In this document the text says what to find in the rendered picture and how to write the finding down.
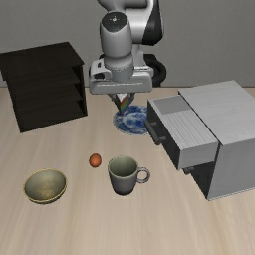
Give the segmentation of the dark slatted rack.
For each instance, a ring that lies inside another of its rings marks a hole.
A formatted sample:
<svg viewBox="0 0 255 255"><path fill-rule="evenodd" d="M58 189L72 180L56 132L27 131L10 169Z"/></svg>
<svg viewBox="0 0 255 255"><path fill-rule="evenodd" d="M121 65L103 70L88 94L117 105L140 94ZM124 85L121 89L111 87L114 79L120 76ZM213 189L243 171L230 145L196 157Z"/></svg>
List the dark slatted rack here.
<svg viewBox="0 0 255 255"><path fill-rule="evenodd" d="M85 117L84 62L68 42L0 54L21 132Z"/></svg>

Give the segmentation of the grey cabinet drawer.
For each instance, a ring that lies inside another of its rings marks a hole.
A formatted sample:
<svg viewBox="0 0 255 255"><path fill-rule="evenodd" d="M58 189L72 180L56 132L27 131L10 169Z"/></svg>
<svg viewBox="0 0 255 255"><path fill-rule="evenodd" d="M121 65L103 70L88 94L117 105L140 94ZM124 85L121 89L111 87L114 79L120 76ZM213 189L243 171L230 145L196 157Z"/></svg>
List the grey cabinet drawer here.
<svg viewBox="0 0 255 255"><path fill-rule="evenodd" d="M176 169L214 161L218 140L182 96L148 100L144 124Z"/></svg>

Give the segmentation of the rainbow cake wedge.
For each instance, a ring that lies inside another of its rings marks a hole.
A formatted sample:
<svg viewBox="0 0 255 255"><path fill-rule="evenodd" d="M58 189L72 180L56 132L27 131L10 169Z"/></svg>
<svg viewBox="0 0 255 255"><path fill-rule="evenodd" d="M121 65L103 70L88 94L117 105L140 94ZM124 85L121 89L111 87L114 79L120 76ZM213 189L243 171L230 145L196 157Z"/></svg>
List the rainbow cake wedge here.
<svg viewBox="0 0 255 255"><path fill-rule="evenodd" d="M115 104L120 114L122 114L128 108L133 99L133 94L116 94Z"/></svg>

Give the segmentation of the grey-green mug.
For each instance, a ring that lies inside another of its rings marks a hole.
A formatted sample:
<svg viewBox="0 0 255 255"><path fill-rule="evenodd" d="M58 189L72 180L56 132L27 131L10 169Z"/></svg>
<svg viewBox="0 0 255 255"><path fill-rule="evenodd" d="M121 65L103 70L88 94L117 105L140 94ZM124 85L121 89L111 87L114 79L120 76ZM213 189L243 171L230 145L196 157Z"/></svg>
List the grey-green mug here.
<svg viewBox="0 0 255 255"><path fill-rule="evenodd" d="M114 192L126 196L133 192L135 186L147 183L150 172L146 167L139 167L135 159L126 155L119 155L110 160L108 173Z"/></svg>

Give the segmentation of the blue and white plate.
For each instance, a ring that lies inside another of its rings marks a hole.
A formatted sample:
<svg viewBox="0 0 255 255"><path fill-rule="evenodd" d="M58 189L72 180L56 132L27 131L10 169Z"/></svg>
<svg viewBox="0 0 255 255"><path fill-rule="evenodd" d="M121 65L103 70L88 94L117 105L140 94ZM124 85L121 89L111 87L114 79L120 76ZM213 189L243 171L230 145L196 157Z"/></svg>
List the blue and white plate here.
<svg viewBox="0 0 255 255"><path fill-rule="evenodd" d="M129 106L122 114L115 113L113 124L117 130L128 135L146 135L146 116L146 106Z"/></svg>

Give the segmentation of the grey cabinet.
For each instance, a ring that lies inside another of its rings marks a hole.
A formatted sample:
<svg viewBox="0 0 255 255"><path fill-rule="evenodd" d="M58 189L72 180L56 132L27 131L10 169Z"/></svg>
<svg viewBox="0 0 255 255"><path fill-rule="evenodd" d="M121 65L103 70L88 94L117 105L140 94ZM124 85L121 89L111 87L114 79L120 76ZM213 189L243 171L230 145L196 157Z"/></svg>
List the grey cabinet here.
<svg viewBox="0 0 255 255"><path fill-rule="evenodd" d="M208 200L255 188L255 97L234 81L179 91L219 142L191 175Z"/></svg>

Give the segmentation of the small orange fruit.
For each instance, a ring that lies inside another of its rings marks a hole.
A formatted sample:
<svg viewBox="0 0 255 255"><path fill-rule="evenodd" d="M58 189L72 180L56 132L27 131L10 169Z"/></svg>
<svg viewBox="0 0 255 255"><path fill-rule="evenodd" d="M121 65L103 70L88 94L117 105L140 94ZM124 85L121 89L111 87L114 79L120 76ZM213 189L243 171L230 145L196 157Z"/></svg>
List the small orange fruit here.
<svg viewBox="0 0 255 255"><path fill-rule="evenodd" d="M102 157L98 153L93 153L89 158L89 165L97 168L102 164Z"/></svg>

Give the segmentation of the olive green bowl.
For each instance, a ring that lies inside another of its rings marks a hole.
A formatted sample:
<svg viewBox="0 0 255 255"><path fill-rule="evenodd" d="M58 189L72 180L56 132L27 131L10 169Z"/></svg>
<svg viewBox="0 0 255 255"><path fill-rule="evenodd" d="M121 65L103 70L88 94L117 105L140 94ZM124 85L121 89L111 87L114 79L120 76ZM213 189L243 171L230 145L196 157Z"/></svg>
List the olive green bowl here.
<svg viewBox="0 0 255 255"><path fill-rule="evenodd" d="M67 184L67 177L61 171L45 168L31 174L23 185L23 191L30 201L49 204L65 193Z"/></svg>

